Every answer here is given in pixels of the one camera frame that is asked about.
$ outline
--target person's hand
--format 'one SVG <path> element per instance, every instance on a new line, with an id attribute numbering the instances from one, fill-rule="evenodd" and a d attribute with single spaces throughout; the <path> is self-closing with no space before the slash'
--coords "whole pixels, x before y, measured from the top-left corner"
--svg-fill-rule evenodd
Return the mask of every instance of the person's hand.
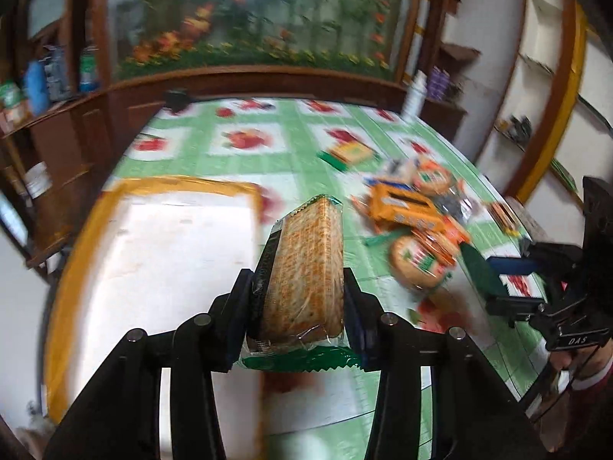
<path id="1" fill-rule="evenodd" d="M 575 370 L 590 357 L 593 351 L 594 347 L 572 351 L 556 351 L 549 355 L 549 362 L 553 368 L 558 371 Z M 590 361 L 587 362 L 585 367 L 577 375 L 577 378 L 586 379 L 599 373 L 600 370 L 606 367 L 611 356 L 613 356 L 613 340 L 609 340 L 605 346 L 596 351 L 594 356 L 590 358 Z"/>

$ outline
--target green foliage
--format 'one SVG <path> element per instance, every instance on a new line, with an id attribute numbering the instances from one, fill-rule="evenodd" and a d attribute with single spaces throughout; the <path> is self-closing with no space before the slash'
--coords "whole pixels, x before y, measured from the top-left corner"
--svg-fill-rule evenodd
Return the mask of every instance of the green foliage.
<path id="1" fill-rule="evenodd" d="M 192 69 L 195 67 L 211 66 L 306 66 L 315 69 L 332 69 L 336 71 L 374 76 L 382 79 L 392 79 L 392 72 L 375 64 L 367 57 L 357 57 L 345 54 L 329 54 L 327 52 L 311 53 L 308 50 L 292 51 L 272 47 L 253 46 L 252 43 L 243 42 L 237 45 L 225 43 L 224 46 L 214 47 L 201 43 L 193 51 L 183 51 L 179 58 L 174 60 L 161 57 L 156 63 L 139 66 L 128 59 L 120 65 L 118 79 L 130 79 L 138 76 L 147 76 L 178 69 Z"/>

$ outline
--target table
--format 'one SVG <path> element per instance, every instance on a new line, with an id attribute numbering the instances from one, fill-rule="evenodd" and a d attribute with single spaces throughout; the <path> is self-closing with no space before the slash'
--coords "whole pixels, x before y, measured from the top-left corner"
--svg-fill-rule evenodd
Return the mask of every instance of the table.
<path id="1" fill-rule="evenodd" d="M 106 188 L 120 178 L 153 175 L 255 182 L 262 186 L 266 201 L 262 247 L 275 219 L 314 195 L 331 194 L 344 203 L 344 263 L 352 268 L 362 290 L 378 296 L 384 310 L 405 318 L 408 310 L 417 310 L 427 327 L 440 329 L 437 317 L 444 314 L 440 306 L 438 312 L 428 311 L 423 296 L 407 291 L 391 276 L 388 244 L 363 243 L 371 232 L 349 204 L 349 197 L 366 192 L 362 177 L 378 169 L 380 162 L 368 161 L 355 171 L 341 173 L 317 157 L 319 150 L 349 136 L 390 158 L 425 153 L 464 179 L 472 197 L 486 202 L 502 199 L 451 144 L 419 120 L 406 123 L 394 113 L 370 107 L 294 99 L 200 102 L 179 115 L 162 110 L 127 150 Z M 485 210 L 467 229 L 473 245 L 483 255 L 519 256 L 516 240 L 503 234 Z M 546 363 L 544 341 L 525 323 L 510 329 L 502 319 L 487 316 L 463 266 L 460 263 L 446 285 L 448 299 L 467 309 L 468 332 L 519 399 Z M 522 286 L 517 279 L 512 280 L 504 282 L 512 294 L 521 295 L 517 287 Z M 532 296 L 543 296 L 543 286 L 537 278 L 530 277 L 523 289 Z M 329 376 L 326 382 L 330 389 L 326 393 L 336 393 L 333 400 L 327 396 L 326 400 L 311 403 L 316 411 L 322 407 L 321 416 L 314 413 L 309 418 L 294 417 L 300 430 L 272 435 L 271 458 L 364 458 L 379 375 L 345 368 L 333 370 Z M 430 373 L 423 368 L 420 458 L 430 458 L 430 442 Z"/>

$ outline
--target wooden shelf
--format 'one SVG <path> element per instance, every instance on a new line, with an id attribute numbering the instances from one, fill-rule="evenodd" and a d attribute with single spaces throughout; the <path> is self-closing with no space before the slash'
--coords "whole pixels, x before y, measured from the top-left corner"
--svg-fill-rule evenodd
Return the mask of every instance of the wooden shelf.
<path id="1" fill-rule="evenodd" d="M 581 95 L 577 95 L 577 101 L 580 105 L 583 105 L 589 112 L 594 116 L 600 124 L 606 128 L 607 132 L 613 136 L 613 126 L 611 123 L 603 116 L 592 104 L 590 104 L 587 100 L 585 100 Z"/>
<path id="2" fill-rule="evenodd" d="M 453 103 L 453 102 L 447 102 L 446 100 L 435 100 L 435 99 L 429 99 L 429 98 L 426 98 L 425 101 L 428 104 L 432 104 L 433 106 L 440 107 L 442 109 L 452 110 L 455 112 L 461 112 L 462 114 L 467 113 L 467 110 L 465 110 L 464 108 L 460 107 L 458 104 Z"/>
<path id="3" fill-rule="evenodd" d="M 447 8 L 445 9 L 445 12 L 449 15 L 456 15 L 461 2 L 462 0 L 449 0 L 447 2 Z"/>
<path id="4" fill-rule="evenodd" d="M 78 97 L 72 97 L 67 100 L 61 100 L 60 102 L 56 102 L 42 114 L 29 118 L 27 121 L 22 122 L 21 124 L 13 128 L 13 131 L 9 131 L 8 133 L 5 133 L 4 131 L 0 132 L 0 140 L 3 140 L 5 138 L 8 138 L 14 135 L 15 133 L 17 133 L 17 131 L 21 131 L 23 129 L 30 128 L 31 126 L 37 124 L 38 122 L 44 121 L 45 119 L 56 115 L 56 113 L 62 112 L 63 110 L 71 107 L 76 101 L 83 100 L 83 99 L 85 99 L 85 96 L 80 95 Z"/>
<path id="5" fill-rule="evenodd" d="M 37 267 L 59 252 L 81 228 L 95 199 L 89 183 L 83 179 L 90 169 L 91 165 L 85 165 L 62 187 L 52 186 L 33 199 L 36 229 L 30 237 L 31 258 L 26 262 L 28 268 Z"/>
<path id="6" fill-rule="evenodd" d="M 551 69 L 551 67 L 548 66 L 547 64 L 544 64 L 536 59 L 533 59 L 532 57 L 529 57 L 528 55 L 523 54 L 523 53 L 520 54 L 520 57 L 522 58 L 524 64 L 526 64 L 526 66 L 528 66 L 530 70 L 543 74 L 547 76 L 548 78 L 554 77 L 553 69 Z"/>
<path id="7" fill-rule="evenodd" d="M 537 10 L 545 15 L 555 16 L 562 15 L 562 9 L 556 7 L 554 4 L 549 3 L 547 0 L 532 0 Z"/>
<path id="8" fill-rule="evenodd" d="M 458 62 L 473 62 L 481 55 L 481 52 L 475 48 L 453 43 L 441 43 L 441 52 Z"/>

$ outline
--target plastic wrapper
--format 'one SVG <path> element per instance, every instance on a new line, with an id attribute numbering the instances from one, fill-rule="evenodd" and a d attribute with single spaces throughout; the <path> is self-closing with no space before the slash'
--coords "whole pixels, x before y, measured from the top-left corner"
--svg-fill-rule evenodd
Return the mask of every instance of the plastic wrapper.
<path id="1" fill-rule="evenodd" d="M 272 228 L 252 284 L 246 367 L 321 370 L 354 356 L 343 337 L 341 207 L 318 195 Z"/>
<path id="2" fill-rule="evenodd" d="M 446 193 L 431 197 L 432 202 L 444 215 L 452 216 L 462 226 L 466 226 L 473 216 L 482 212 L 482 205 L 468 197 L 464 191 L 464 181 L 454 181 Z"/>

